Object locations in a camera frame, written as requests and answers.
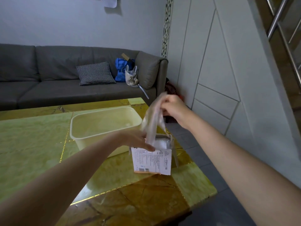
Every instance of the person's left hand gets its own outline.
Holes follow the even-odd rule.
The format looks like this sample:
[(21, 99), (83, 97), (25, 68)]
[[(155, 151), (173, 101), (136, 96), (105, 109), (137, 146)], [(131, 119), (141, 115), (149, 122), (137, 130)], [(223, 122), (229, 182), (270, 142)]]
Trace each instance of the person's left hand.
[(150, 152), (155, 151), (152, 145), (145, 143), (146, 134), (138, 129), (117, 131), (116, 135), (118, 135), (122, 145), (143, 148)]

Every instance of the sofa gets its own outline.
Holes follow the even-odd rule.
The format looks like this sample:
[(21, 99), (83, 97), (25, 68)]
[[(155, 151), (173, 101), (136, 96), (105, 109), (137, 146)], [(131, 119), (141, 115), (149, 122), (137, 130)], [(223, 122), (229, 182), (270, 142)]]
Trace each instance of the sofa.
[[(116, 58), (135, 59), (140, 88), (126, 83), (79, 85), (76, 66), (108, 61), (113, 77)], [(164, 91), (167, 59), (118, 48), (0, 44), (0, 110), (14, 110), (142, 97), (150, 104)]]

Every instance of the blue bag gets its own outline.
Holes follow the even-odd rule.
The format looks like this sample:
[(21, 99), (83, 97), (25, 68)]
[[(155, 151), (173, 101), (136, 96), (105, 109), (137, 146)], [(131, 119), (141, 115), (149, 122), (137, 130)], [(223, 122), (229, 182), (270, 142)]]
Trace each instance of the blue bag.
[(132, 70), (133, 63), (135, 63), (135, 60), (132, 59), (133, 62), (127, 62), (125, 59), (117, 58), (115, 60), (115, 67), (117, 69), (117, 76), (115, 77), (116, 82), (125, 83), (126, 82), (126, 65), (129, 65), (129, 70)]

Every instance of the houndstooth pillow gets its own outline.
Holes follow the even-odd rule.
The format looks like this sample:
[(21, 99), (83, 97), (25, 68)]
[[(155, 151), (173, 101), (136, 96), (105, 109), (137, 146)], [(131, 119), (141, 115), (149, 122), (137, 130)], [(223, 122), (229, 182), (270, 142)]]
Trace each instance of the houndstooth pillow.
[(116, 83), (108, 62), (77, 66), (76, 69), (81, 86)]

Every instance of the table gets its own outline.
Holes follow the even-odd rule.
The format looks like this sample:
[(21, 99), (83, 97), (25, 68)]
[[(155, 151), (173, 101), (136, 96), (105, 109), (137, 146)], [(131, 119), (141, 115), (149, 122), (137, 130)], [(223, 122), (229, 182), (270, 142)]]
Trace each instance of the table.
[[(78, 152), (69, 135), (73, 116), (118, 106), (131, 106), (141, 118), (148, 109), (141, 98), (131, 98), (0, 111), (0, 201)], [(134, 173), (128, 152), (108, 158), (57, 225), (165, 224), (216, 195), (177, 141), (175, 146), (180, 166), (173, 159), (171, 176)]]

